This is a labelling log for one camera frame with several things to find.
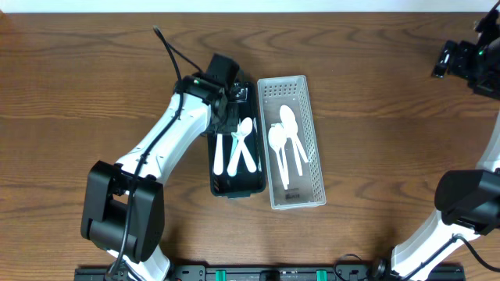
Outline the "clear plastic basket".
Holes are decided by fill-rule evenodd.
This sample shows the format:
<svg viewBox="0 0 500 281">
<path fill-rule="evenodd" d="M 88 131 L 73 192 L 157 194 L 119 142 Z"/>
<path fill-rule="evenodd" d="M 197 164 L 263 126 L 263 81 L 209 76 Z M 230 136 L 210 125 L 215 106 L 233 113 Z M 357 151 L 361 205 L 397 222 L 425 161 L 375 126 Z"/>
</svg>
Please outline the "clear plastic basket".
<svg viewBox="0 0 500 281">
<path fill-rule="evenodd" d="M 291 209 L 324 205 L 327 199 L 306 77 L 296 75 L 262 78 L 258 80 L 257 88 L 271 207 Z M 284 129 L 287 136 L 285 150 L 290 180 L 286 190 L 280 178 L 276 154 L 268 143 L 270 127 L 282 123 L 280 119 L 282 105 L 290 107 L 295 114 L 298 139 L 309 160 L 305 163 L 301 157 L 303 175 L 299 176 L 292 141 Z"/>
</svg>

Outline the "black plastic basket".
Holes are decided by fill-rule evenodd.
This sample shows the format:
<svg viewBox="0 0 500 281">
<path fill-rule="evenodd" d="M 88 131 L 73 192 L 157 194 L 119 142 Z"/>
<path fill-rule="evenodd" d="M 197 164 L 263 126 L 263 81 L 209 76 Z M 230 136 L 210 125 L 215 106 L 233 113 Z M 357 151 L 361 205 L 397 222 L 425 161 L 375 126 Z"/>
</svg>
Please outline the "black plastic basket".
<svg viewBox="0 0 500 281">
<path fill-rule="evenodd" d="M 240 157 L 235 176 L 227 175 L 227 166 L 230 161 L 232 148 L 232 136 L 223 137 L 223 164 L 224 171 L 220 175 L 213 172 L 213 163 L 216 150 L 216 135 L 207 133 L 209 156 L 210 190 L 216 197 L 228 197 L 230 199 L 250 197 L 266 189 L 266 172 L 263 171 L 265 155 L 263 151 L 262 126 L 260 124 L 257 106 L 257 94 L 255 85 L 246 81 L 235 83 L 232 89 L 234 99 L 228 105 L 237 109 L 238 121 L 249 117 L 252 120 L 252 132 L 245 138 L 245 144 L 257 166 L 254 173 L 250 173 L 246 167 L 243 156 Z"/>
</svg>

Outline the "white spoon pair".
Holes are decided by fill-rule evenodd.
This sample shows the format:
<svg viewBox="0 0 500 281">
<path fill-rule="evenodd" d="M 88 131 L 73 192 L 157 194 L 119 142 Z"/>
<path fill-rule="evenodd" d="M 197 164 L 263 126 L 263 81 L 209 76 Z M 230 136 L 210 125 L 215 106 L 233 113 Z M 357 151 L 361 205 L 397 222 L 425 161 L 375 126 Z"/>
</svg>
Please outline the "white spoon pair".
<svg viewBox="0 0 500 281">
<path fill-rule="evenodd" d="M 288 162 L 286 158 L 285 144 L 287 142 L 287 136 L 282 123 L 276 123 L 274 126 L 278 132 L 278 144 L 280 147 L 282 166 L 284 171 L 284 183 L 288 186 L 290 184 L 289 174 L 288 174 Z"/>
<path fill-rule="evenodd" d="M 287 105 L 282 105 L 280 107 L 280 119 L 283 123 L 283 127 L 287 132 L 287 136 L 291 138 L 292 144 L 295 146 L 295 160 L 298 162 L 298 156 L 301 155 L 305 163 L 308 163 L 308 157 L 305 153 L 305 149 L 302 146 L 301 141 L 298 139 L 298 124 L 294 112 Z"/>
</svg>

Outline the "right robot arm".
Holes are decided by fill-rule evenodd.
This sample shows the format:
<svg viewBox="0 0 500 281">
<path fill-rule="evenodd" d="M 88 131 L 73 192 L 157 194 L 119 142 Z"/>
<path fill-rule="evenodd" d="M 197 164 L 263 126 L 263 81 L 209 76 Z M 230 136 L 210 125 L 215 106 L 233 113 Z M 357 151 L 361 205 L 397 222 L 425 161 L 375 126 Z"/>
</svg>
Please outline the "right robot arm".
<svg viewBox="0 0 500 281">
<path fill-rule="evenodd" d="M 499 98 L 499 39 L 477 43 L 447 41 L 432 71 L 466 80 L 475 94 Z M 434 210 L 406 241 L 396 245 L 373 277 L 425 280 L 432 270 L 462 245 L 499 228 L 499 128 L 493 129 L 475 169 L 452 170 L 440 179 Z"/>
</svg>

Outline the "white fork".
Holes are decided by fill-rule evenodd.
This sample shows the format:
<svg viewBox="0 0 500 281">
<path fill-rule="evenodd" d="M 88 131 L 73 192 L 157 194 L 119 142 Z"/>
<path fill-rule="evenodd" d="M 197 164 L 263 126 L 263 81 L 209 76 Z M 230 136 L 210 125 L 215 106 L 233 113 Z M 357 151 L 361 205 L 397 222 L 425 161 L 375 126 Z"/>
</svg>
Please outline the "white fork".
<svg viewBox="0 0 500 281">
<path fill-rule="evenodd" d="M 223 172 L 223 135 L 216 135 L 216 149 L 214 154 L 213 172 L 219 176 Z"/>
<path fill-rule="evenodd" d="M 236 137 L 233 137 L 232 138 L 232 145 L 231 145 L 231 150 L 230 150 L 230 157 L 229 157 L 229 163 L 228 163 L 228 166 L 229 164 L 231 163 L 231 159 L 234 157 L 234 153 L 236 151 L 236 147 L 238 145 L 238 139 Z"/>
<path fill-rule="evenodd" d="M 257 170 L 256 164 L 249 152 L 249 149 L 246 146 L 245 138 L 248 136 L 247 133 L 236 132 L 233 135 L 237 138 L 237 148 L 240 148 L 243 158 L 245 160 L 245 165 L 247 170 L 250 173 L 254 173 Z M 231 159 L 231 163 L 229 164 L 229 168 L 232 168 L 234 172 L 236 172 L 236 168 L 238 165 L 239 157 L 237 156 L 237 152 L 234 153 L 234 157 Z"/>
</svg>

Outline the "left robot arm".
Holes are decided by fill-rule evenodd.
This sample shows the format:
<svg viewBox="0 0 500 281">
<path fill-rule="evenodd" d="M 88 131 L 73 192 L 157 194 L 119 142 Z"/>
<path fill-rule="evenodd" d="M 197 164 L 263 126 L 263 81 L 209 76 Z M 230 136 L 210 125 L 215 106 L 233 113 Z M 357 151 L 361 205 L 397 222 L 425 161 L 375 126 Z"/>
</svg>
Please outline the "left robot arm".
<svg viewBox="0 0 500 281">
<path fill-rule="evenodd" d="M 105 280 L 164 280 L 169 259 L 159 242 L 165 227 L 164 184 L 201 134 L 233 133 L 239 79 L 205 74 L 176 84 L 167 110 L 114 164 L 98 161 L 87 175 L 81 235 L 115 260 Z"/>
</svg>

